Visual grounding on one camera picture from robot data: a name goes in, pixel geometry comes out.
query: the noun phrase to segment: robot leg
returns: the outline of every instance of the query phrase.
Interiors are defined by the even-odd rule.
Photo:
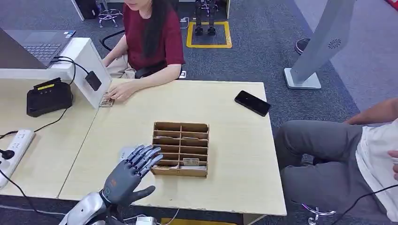
[[[215,0],[209,1],[209,28],[207,29],[208,35],[215,35],[214,28],[214,15],[215,15]]]
[[[203,34],[203,27],[202,27],[202,1],[196,0],[195,2],[195,14],[196,14],[196,28],[195,34],[202,35]]]

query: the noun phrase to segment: cardboard compartment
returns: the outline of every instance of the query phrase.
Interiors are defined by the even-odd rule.
[[[154,147],[160,147],[161,152],[166,152],[166,153],[179,153],[180,151],[179,146],[154,144]]]
[[[181,133],[179,131],[159,131],[155,130],[153,132],[153,137],[169,137],[169,138],[181,138]]]
[[[163,159],[152,168],[155,175],[206,177],[209,126],[200,123],[155,122],[152,143]]]
[[[198,155],[207,155],[207,148],[203,147],[180,147],[180,153],[185,154],[198,154]]]
[[[181,132],[182,139],[193,139],[193,140],[201,140],[208,139],[208,133],[196,133],[196,132]]]
[[[159,144],[163,144],[163,145],[176,145],[179,146],[180,145],[180,140],[179,139],[174,139],[174,138],[170,138],[170,137],[154,137],[153,141],[152,141],[153,145],[159,145]]]
[[[209,126],[201,123],[182,123],[181,131],[207,133]]]
[[[181,131],[180,123],[156,122],[155,130]]]
[[[176,167],[176,169],[179,166],[179,161],[173,161],[173,160],[161,160],[156,164],[157,166],[161,167]]]
[[[183,161],[180,162],[180,169],[182,166],[185,166],[185,163]],[[199,166],[207,166],[207,162],[199,162]]]
[[[178,153],[160,152],[158,154],[163,154],[163,159],[162,160],[173,160],[173,161],[178,161],[179,160],[179,154]]]
[[[181,146],[196,146],[196,147],[207,147],[209,145],[208,140],[194,140],[194,139],[182,139]]]
[[[207,155],[192,155],[180,153],[180,162],[184,161],[184,158],[196,158],[199,159],[200,162],[207,162]]]

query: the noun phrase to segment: yellow floor tape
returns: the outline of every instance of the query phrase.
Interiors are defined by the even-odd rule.
[[[170,218],[162,218],[161,223],[166,224],[170,221]],[[236,225],[223,222],[213,222],[204,220],[190,220],[190,219],[174,219],[170,225]]]
[[[192,34],[193,34],[193,26],[195,24],[196,24],[196,22],[190,22],[189,26],[188,26],[188,35],[187,35],[187,41],[186,41],[188,48],[232,48],[230,25],[227,21],[214,22],[214,25],[224,25],[226,45],[193,45],[192,44]],[[209,25],[209,22],[203,22],[202,25]]]

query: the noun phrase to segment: white power strip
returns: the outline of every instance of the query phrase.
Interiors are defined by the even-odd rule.
[[[5,160],[0,157],[0,169],[9,178],[13,174],[16,166],[19,164],[19,161],[21,161],[22,156],[25,154],[25,151],[28,149],[34,136],[35,133],[31,130],[18,130],[18,133],[16,133],[11,144],[7,148],[7,150],[14,151],[15,155],[9,160]],[[8,180],[0,174],[0,189],[4,188],[7,182]]]

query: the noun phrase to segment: long black hair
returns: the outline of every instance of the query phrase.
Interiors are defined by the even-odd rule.
[[[149,58],[153,56],[159,47],[163,26],[167,19],[167,14],[171,9],[168,0],[151,0],[152,15],[149,22],[145,25],[145,30],[142,38],[142,46],[144,50],[144,57]]]

